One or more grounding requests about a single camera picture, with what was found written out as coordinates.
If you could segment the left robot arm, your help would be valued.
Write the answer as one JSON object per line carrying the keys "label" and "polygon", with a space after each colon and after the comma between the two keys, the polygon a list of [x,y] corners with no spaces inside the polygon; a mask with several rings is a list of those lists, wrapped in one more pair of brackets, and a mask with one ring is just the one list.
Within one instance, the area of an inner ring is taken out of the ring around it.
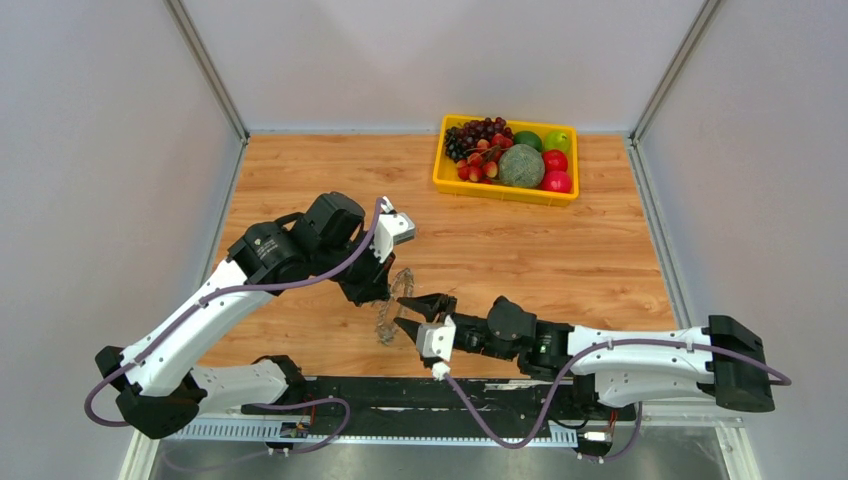
{"label": "left robot arm", "polygon": [[363,305],[390,297],[395,248],[416,234],[413,221],[389,199],[372,214],[350,197],[319,195],[303,212],[250,226],[209,278],[152,332],[95,358],[101,386],[116,390],[116,425],[151,439],[170,436],[197,416],[248,407],[292,414],[304,406],[299,367],[265,355],[235,367],[199,360],[254,311],[282,293],[324,281]]}

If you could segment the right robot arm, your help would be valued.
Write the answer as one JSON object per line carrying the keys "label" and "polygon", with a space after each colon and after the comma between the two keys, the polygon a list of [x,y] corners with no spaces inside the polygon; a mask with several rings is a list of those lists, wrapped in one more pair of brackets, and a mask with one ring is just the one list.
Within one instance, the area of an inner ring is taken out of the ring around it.
{"label": "right robot arm", "polygon": [[730,316],[681,330],[614,331],[544,321],[504,296],[484,317],[458,312],[447,294],[398,302],[422,315],[394,321],[438,380],[459,351],[513,361],[534,380],[571,377],[572,406],[589,418],[608,407],[685,397],[745,413],[775,408],[772,388],[780,380],[766,365],[762,339]]}

